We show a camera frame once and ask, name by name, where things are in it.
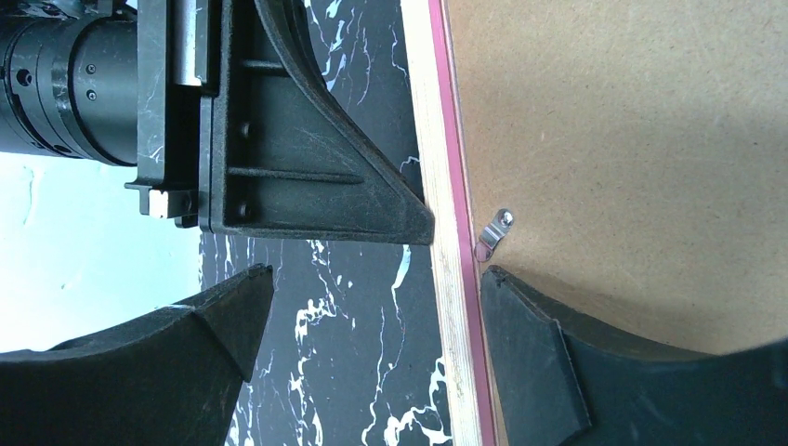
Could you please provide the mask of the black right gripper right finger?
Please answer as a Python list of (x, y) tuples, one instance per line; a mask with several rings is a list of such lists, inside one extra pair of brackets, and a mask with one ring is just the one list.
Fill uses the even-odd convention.
[(512, 445), (783, 445), (787, 343), (709, 355), (628, 333), (489, 267), (484, 320)]

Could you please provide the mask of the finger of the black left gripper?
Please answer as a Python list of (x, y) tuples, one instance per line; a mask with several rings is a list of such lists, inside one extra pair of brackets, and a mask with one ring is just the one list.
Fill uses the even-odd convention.
[(218, 234), (428, 245), (435, 220), (330, 94), (294, 1), (216, 1), (198, 224)]

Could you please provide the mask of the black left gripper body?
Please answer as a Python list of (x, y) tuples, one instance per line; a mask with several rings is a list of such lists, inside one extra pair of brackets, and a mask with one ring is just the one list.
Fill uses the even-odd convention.
[(135, 172), (142, 215), (208, 229), (228, 1), (5, 1), (1, 149)]

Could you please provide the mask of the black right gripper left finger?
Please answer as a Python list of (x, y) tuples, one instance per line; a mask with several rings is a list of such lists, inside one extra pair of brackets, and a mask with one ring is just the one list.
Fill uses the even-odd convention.
[(4, 353), (2, 443), (223, 444), (273, 294), (271, 267), (257, 264), (131, 321)]

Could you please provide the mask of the brown cardboard backing board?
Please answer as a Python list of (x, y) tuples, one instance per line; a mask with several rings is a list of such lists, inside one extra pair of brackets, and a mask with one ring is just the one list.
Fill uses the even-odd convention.
[(675, 348), (787, 343), (783, 1), (446, 4), (481, 275)]

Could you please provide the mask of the pink wooden picture frame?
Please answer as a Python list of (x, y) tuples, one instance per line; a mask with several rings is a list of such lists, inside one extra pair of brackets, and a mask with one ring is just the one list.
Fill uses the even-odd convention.
[(492, 397), (451, 34), (443, 1), (403, 1), (401, 14), (425, 200), (453, 443), (494, 445)]

